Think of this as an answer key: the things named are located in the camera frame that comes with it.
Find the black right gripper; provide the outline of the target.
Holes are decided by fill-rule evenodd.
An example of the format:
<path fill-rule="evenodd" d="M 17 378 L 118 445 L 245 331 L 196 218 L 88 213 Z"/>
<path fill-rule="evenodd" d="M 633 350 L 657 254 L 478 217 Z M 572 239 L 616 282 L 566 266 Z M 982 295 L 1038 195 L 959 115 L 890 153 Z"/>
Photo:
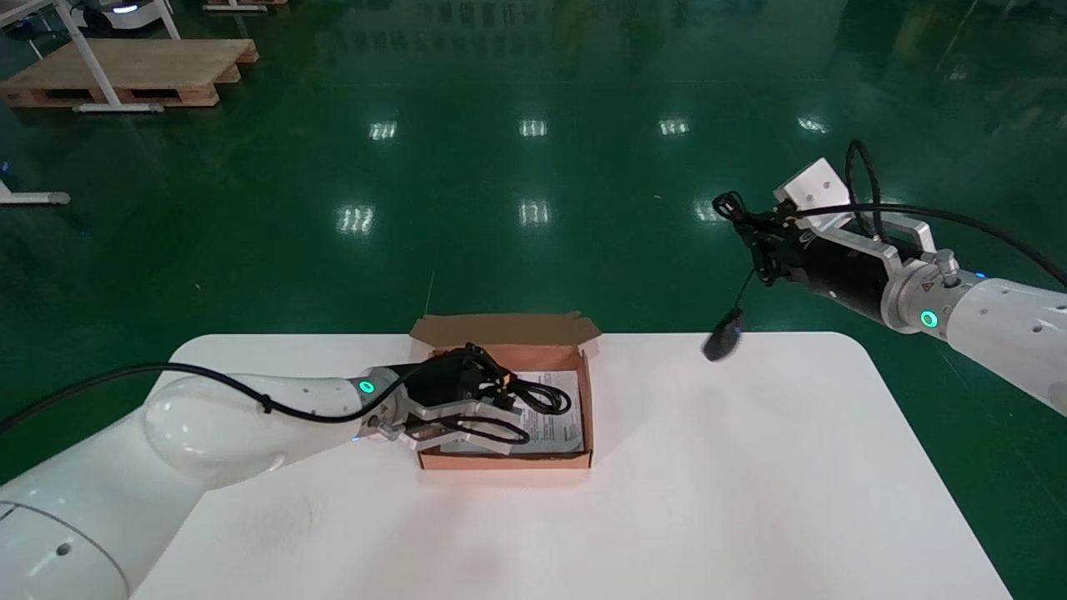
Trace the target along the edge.
<path fill-rule="evenodd" d="M 782 280 L 797 283 L 815 295 L 834 300 L 873 322 L 885 323 L 883 294 L 897 266 L 897 250 L 877 244 L 865 252 L 797 232 L 785 215 L 774 210 L 733 212 L 733 228 L 750 248 L 752 266 L 764 286 Z"/>

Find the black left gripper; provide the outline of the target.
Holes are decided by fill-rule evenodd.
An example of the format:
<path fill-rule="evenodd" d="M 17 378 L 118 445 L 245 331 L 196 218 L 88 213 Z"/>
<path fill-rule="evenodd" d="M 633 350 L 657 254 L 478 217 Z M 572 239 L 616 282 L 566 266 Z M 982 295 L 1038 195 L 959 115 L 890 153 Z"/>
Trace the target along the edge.
<path fill-rule="evenodd" d="M 427 358 L 423 363 L 398 367 L 403 380 L 398 398 L 417 407 L 435 408 L 453 402 L 473 402 L 476 415 L 521 414 L 515 400 L 505 386 L 487 381 L 508 381 L 504 368 L 477 344 L 457 348 Z"/>

